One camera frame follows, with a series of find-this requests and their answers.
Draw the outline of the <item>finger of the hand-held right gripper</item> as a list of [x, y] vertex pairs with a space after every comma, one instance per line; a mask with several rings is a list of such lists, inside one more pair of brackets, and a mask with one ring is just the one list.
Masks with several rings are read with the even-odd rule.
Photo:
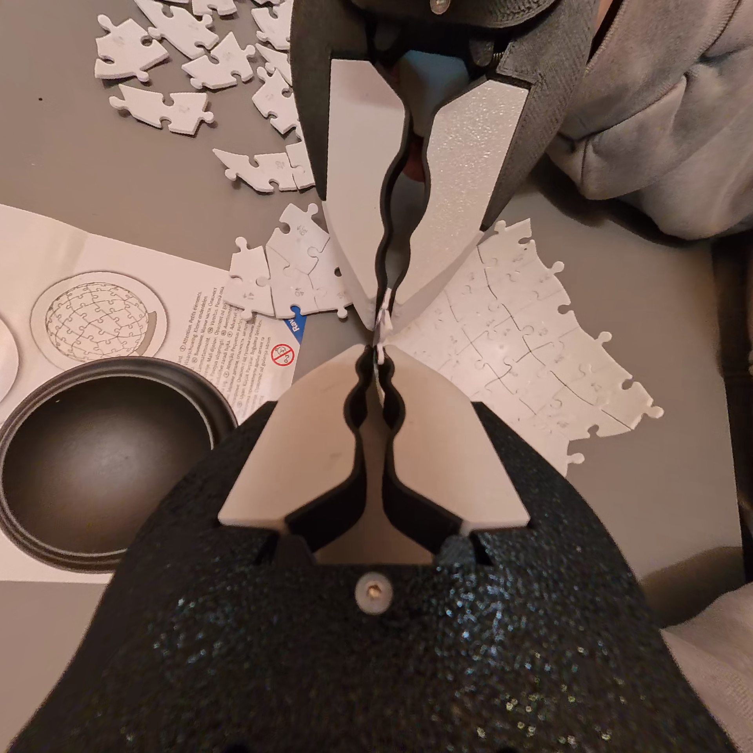
[[437, 111], [428, 138], [428, 202], [409, 240], [393, 323], [410, 323], [446, 287], [482, 237], [481, 226], [528, 89], [483, 80]]
[[363, 324], [373, 327], [385, 235], [382, 198], [404, 141], [406, 110], [366, 60], [332, 60], [329, 100], [323, 209], [346, 291]]

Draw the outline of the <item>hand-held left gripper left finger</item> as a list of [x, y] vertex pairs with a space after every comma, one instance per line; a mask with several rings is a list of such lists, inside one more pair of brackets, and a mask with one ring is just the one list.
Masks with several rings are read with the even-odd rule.
[[287, 390], [219, 522], [298, 535], [314, 553], [350, 530], [366, 506], [359, 428], [372, 377], [372, 347], [352, 346]]

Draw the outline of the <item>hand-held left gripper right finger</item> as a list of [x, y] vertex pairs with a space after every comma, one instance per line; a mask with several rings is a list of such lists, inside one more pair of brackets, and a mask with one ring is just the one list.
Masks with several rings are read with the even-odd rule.
[[432, 554], [454, 535], [527, 526], [529, 513], [466, 395], [397, 346], [384, 352], [391, 435], [382, 501], [390, 523]]

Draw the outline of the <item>large assembled white puzzle section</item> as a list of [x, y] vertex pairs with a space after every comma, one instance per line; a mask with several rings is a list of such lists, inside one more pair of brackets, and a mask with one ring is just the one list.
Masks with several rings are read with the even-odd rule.
[[538, 256], [529, 219], [506, 224], [467, 257], [435, 302], [387, 344], [485, 403], [566, 475], [573, 440], [621, 435], [664, 410], [589, 335], [558, 278]]

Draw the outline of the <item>person's right forearm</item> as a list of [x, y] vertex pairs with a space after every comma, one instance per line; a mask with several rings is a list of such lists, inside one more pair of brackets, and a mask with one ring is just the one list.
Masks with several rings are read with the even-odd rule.
[[578, 94], [548, 148], [591, 200], [684, 240], [751, 230], [752, 2], [601, 2]]

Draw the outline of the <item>three-piece white puzzle strip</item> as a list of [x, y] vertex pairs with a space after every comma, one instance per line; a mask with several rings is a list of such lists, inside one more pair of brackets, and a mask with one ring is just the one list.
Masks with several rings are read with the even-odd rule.
[[217, 148], [212, 151], [225, 165], [228, 179], [240, 179], [258, 193], [272, 193], [274, 186], [280, 191], [303, 191], [315, 185], [303, 140], [286, 146], [285, 152], [256, 155], [253, 158]]

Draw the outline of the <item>four-piece white puzzle section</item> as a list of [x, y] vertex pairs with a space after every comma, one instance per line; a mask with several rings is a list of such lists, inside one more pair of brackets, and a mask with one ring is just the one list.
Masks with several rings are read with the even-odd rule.
[[318, 207], [289, 204], [265, 246], [252, 248], [236, 238], [223, 300], [240, 309], [244, 319], [255, 314], [275, 318], [335, 312], [347, 318], [352, 299], [336, 258], [334, 238], [316, 222]]

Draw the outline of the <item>pile of loose puzzle pieces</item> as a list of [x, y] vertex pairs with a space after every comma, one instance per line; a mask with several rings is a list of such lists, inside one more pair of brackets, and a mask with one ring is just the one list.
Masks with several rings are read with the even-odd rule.
[[[210, 124], [207, 91], [219, 91], [258, 79], [252, 102], [282, 136], [295, 131], [302, 139], [288, 58], [293, 2], [252, 2], [257, 44], [242, 46], [233, 31], [220, 37], [212, 14], [235, 16], [235, 2], [136, 2], [149, 27], [133, 18], [116, 24], [100, 14], [104, 35], [96, 40], [94, 75], [118, 81], [119, 96], [110, 104], [152, 127], [167, 123], [173, 133], [193, 136]], [[191, 90], [164, 96], [150, 88], [150, 72], [170, 58], [166, 42], [182, 54], [182, 70]]]

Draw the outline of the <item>black round puzzle stand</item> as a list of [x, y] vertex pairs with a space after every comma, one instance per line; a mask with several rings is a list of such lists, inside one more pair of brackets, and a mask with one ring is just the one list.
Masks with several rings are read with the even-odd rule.
[[158, 358], [107, 358], [45, 382], [2, 426], [2, 578], [109, 575], [237, 425], [207, 379]]

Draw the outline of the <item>person's right hand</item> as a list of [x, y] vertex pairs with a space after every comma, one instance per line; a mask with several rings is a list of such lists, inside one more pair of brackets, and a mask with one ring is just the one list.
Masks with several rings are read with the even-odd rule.
[[412, 133], [409, 138], [407, 159], [402, 169], [402, 173], [415, 182], [426, 182], [426, 171], [424, 166], [425, 139], [416, 133]]

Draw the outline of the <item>white instruction sheet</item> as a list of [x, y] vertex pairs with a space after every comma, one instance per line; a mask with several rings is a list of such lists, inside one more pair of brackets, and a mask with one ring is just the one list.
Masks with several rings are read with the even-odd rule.
[[44, 314], [63, 293], [99, 279], [107, 291], [134, 293], [137, 312], [156, 315], [142, 351], [205, 377], [239, 423], [290, 388], [300, 334], [281, 319], [246, 321], [227, 306], [226, 270], [5, 205], [1, 231], [2, 338], [14, 341], [10, 365], [2, 365], [2, 420], [44, 382], [80, 365], [52, 345]]

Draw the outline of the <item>person's grey clothing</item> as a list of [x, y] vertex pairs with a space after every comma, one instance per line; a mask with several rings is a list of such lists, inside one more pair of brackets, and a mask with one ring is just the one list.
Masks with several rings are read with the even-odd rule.
[[738, 751], [752, 751], [752, 585], [721, 547], [640, 581], [686, 679]]

